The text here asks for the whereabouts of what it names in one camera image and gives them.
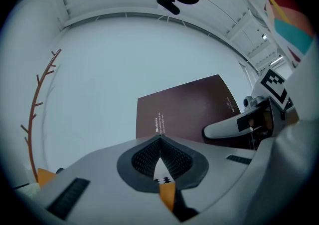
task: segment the book cover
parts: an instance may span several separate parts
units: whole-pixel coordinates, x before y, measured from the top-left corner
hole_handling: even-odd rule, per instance
[[[138,99],[136,138],[166,134],[196,142],[207,141],[202,129],[240,114],[228,87],[219,75],[196,80]]]

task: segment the orange object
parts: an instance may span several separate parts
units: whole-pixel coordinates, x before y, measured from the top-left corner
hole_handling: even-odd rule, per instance
[[[175,183],[165,183],[159,185],[159,196],[164,204],[173,212],[175,200]]]
[[[40,185],[40,188],[42,188],[45,184],[50,182],[54,177],[56,177],[55,173],[52,173],[42,168],[38,168],[38,183]]]

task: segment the white wall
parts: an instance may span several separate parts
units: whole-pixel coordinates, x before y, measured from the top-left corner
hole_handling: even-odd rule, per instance
[[[12,187],[29,182],[25,174],[25,168],[30,169],[24,141],[27,135],[20,124],[27,127],[37,86],[36,74],[41,76],[52,58],[52,41],[60,33],[50,2],[23,0],[0,32],[0,157]],[[40,98],[45,95],[46,88],[44,85]],[[40,109],[36,109],[34,132],[40,132],[38,122],[43,113]],[[43,157],[37,159],[44,166]]]
[[[288,79],[290,75],[293,73],[287,63],[284,63],[283,65],[277,67],[275,71],[278,72],[285,79]]]
[[[251,93],[232,50],[175,23],[101,19],[70,29],[59,47],[43,123],[51,171],[134,139],[139,97],[215,74],[241,110]]]

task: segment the black mesh pad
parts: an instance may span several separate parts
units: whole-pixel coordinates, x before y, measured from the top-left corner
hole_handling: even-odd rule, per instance
[[[123,153],[117,162],[121,178],[142,192],[159,191],[153,181],[155,166],[162,158],[178,190],[196,187],[208,171],[208,161],[199,152],[165,135],[155,136]]]

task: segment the white ceiling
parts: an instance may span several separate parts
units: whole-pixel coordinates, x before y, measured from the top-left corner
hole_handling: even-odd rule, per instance
[[[181,11],[177,16],[156,0],[63,0],[61,4],[64,7],[60,9],[67,11],[65,26],[111,13],[150,13],[183,20],[217,36],[249,60],[258,72],[279,56],[277,48],[262,39],[263,32],[243,0],[200,0],[195,5],[176,2]]]

